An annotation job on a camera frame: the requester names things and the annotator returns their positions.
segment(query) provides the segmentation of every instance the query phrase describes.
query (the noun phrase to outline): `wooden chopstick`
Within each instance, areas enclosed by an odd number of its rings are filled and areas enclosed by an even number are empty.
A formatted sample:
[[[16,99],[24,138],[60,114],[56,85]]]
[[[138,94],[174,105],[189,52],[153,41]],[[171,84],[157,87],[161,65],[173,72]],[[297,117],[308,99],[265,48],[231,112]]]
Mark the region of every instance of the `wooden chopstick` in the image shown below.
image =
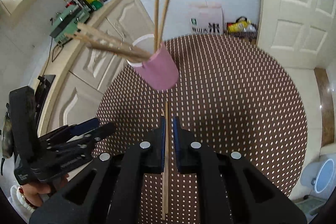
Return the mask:
[[[91,44],[91,42],[93,42],[93,43],[96,42],[91,37],[89,37],[87,35],[84,35],[82,33],[75,32],[75,35],[76,35],[74,37],[75,39],[80,39],[80,40],[83,40],[84,42],[87,42],[87,43],[90,43],[90,44]],[[123,54],[117,54],[117,55],[121,58],[127,59],[128,61],[130,61],[132,63],[141,63],[142,61],[145,60],[144,58],[130,57],[130,56],[123,55]]]
[[[165,167],[162,173],[162,215],[161,219],[165,220],[166,215],[169,213],[169,113],[168,101],[165,106],[165,119],[166,119],[166,139],[165,139]]]
[[[137,46],[133,46],[132,44],[129,44],[127,42],[123,42],[123,41],[121,41],[120,39],[118,39],[116,37],[110,36],[107,33],[103,33],[100,30],[97,30],[97,29],[95,29],[95,28],[93,28],[91,26],[88,26],[88,25],[84,24],[84,23],[78,22],[77,23],[77,27],[79,29],[81,29],[83,31],[86,31],[89,34],[92,34],[92,35],[94,35],[94,36],[96,36],[96,37],[98,37],[100,39],[103,39],[103,40],[109,42],[109,43],[130,48],[134,52],[138,52],[139,54],[141,54],[145,58],[150,58],[151,57],[151,54],[149,52],[144,51],[143,49],[140,49]]]
[[[159,0],[155,0],[154,7],[154,52],[158,50],[157,41],[158,41],[158,31],[159,31]]]
[[[167,15],[169,2],[170,2],[170,0],[165,0],[165,6],[164,6],[163,12],[162,12],[162,18],[161,18],[161,24],[160,24],[160,30],[159,30],[159,39],[157,40],[157,48],[158,49],[159,49],[161,41],[162,41],[163,28],[164,28],[165,21],[166,21],[166,15]]]
[[[89,43],[90,48],[94,48],[97,50],[101,51],[107,51],[107,52],[113,52],[114,54],[123,57],[123,58],[137,58],[137,60],[145,61],[147,58],[144,56],[139,55],[137,52],[132,52],[130,50],[124,50],[124,49],[118,49],[118,48],[113,48],[107,45],[100,44],[99,42],[93,40],[92,38],[88,37],[87,35],[76,33],[77,36],[71,35],[71,34],[66,34],[67,37],[74,38],[74,39],[79,39],[81,42]]]

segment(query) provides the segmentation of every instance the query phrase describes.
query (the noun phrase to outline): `green appliance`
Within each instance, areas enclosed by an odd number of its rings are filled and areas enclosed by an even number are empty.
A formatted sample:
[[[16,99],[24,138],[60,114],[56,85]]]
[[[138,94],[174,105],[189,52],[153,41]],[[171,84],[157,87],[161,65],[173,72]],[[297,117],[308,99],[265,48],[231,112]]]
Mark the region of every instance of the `green appliance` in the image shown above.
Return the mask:
[[[77,23],[85,22],[89,17],[89,12],[79,5],[69,5],[55,18],[51,26],[50,36],[55,39],[59,46],[63,46],[71,40],[65,34],[74,34],[77,31]]]

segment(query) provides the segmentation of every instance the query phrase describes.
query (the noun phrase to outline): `pink cup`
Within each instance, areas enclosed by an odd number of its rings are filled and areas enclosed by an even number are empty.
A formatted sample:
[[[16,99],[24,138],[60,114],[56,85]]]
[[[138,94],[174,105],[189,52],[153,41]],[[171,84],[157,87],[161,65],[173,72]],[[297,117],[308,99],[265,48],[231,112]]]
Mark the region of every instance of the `pink cup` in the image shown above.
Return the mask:
[[[146,34],[139,37],[133,42],[133,45],[153,53],[154,35]],[[142,63],[127,62],[155,90],[170,89],[175,86],[179,79],[179,71],[163,43],[148,61]]]

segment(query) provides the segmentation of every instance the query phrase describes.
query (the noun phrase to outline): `brown dotted mat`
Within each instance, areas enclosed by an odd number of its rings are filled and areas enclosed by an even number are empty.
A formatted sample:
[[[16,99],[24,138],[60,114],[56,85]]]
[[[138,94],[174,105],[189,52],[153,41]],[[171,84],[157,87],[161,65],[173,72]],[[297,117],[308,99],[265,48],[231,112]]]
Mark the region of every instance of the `brown dotted mat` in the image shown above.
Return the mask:
[[[158,126],[169,101],[169,213],[161,220],[162,177],[145,175],[139,223],[199,223],[196,175],[177,173],[172,117],[219,153],[239,151],[281,191],[297,183],[307,142],[307,121],[294,83],[268,54],[238,38],[189,35],[166,42],[180,72],[174,88],[153,90],[127,66],[106,91],[97,117],[117,132],[97,144],[119,154]]]

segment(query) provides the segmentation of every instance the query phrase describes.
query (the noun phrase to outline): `metal screw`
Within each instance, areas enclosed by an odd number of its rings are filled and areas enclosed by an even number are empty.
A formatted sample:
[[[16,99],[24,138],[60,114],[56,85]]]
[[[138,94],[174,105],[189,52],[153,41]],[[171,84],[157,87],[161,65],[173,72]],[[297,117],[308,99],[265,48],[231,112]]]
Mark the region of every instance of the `metal screw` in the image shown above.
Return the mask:
[[[199,149],[202,145],[199,142],[192,142],[190,146],[194,149]]]
[[[146,142],[146,141],[144,141],[144,142],[140,143],[140,147],[141,147],[142,149],[149,148],[150,146],[151,146],[151,143],[150,143],[150,142]]]
[[[106,160],[108,160],[110,158],[110,154],[109,153],[103,153],[103,154],[100,154],[99,155],[99,159],[101,160],[101,161],[106,161]]]
[[[235,160],[239,160],[242,157],[241,153],[234,151],[231,153],[231,158],[235,159]]]

